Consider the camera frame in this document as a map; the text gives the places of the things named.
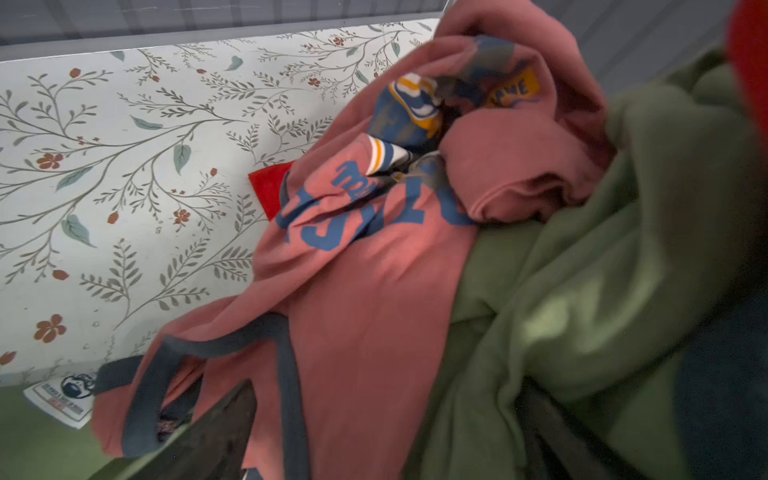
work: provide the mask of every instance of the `green sweatshirt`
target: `green sweatshirt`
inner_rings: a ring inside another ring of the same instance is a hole
[[[760,141],[720,54],[616,98],[606,132],[617,155],[583,207],[479,234],[406,478],[524,478],[514,401],[526,375],[646,475],[687,475],[671,425],[674,364],[638,372],[753,258],[766,205]],[[639,392],[660,408],[644,409]],[[590,403],[600,396],[610,422]],[[642,415],[665,423],[642,429]],[[665,458],[651,454],[660,437]]]

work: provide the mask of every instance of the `vine pattern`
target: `vine pattern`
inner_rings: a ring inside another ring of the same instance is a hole
[[[0,300],[22,300],[0,320],[0,382],[142,354],[159,323],[129,326],[241,291],[266,227],[246,174],[305,153],[434,23],[36,59],[3,78]],[[53,313],[67,334],[35,342]]]

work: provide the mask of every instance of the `pile of clothes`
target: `pile of clothes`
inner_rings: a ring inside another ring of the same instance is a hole
[[[763,152],[721,53],[608,108],[529,0],[458,0],[306,155],[252,176],[255,280],[104,366],[94,431],[143,455],[249,379],[254,478],[534,478],[528,377],[638,478],[710,478],[707,366],[731,335],[766,345]],[[766,452],[755,431],[739,458]]]

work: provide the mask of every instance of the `red fabric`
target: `red fabric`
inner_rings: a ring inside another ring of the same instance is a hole
[[[755,123],[768,140],[768,2],[743,0],[736,6],[728,53]]]
[[[293,162],[287,164],[272,165],[248,174],[248,180],[253,185],[253,191],[264,209],[266,218],[272,219],[280,212],[280,186],[283,185],[288,170]]]

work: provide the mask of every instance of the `green fabric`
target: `green fabric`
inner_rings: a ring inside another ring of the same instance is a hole
[[[763,162],[722,55],[615,99],[606,132],[617,155],[583,207],[478,235],[406,478],[524,478],[524,375],[566,404],[621,383],[669,353],[750,262]],[[624,424],[604,432],[619,451]],[[663,462],[627,459],[665,478]]]
[[[85,480],[112,460],[89,425],[64,425],[32,405],[24,388],[0,389],[0,478]]]
[[[665,357],[603,392],[566,405],[648,478],[692,478],[673,417],[674,379],[682,352]]]

